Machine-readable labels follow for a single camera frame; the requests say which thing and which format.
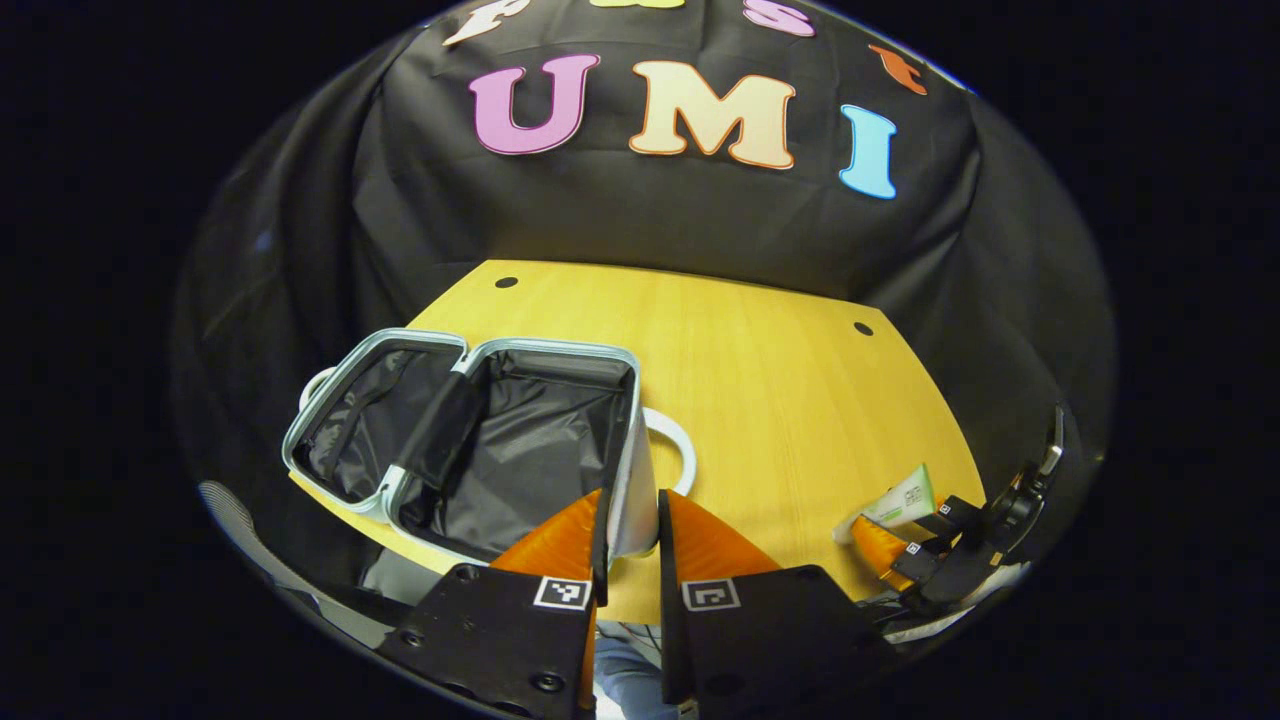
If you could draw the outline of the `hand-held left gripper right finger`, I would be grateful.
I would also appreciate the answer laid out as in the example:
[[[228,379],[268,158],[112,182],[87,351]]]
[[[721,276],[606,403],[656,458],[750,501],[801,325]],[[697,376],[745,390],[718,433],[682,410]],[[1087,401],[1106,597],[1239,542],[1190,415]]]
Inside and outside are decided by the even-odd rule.
[[[850,719],[901,655],[820,566],[785,568],[690,498],[658,498],[667,703],[699,719]]]

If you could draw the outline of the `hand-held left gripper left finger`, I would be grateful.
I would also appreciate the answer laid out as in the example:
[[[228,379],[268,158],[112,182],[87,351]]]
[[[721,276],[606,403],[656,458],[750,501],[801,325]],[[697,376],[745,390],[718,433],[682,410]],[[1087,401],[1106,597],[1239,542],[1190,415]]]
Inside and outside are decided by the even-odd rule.
[[[456,564],[378,656],[490,717],[594,717],[609,498],[594,491],[573,501],[486,566]]]

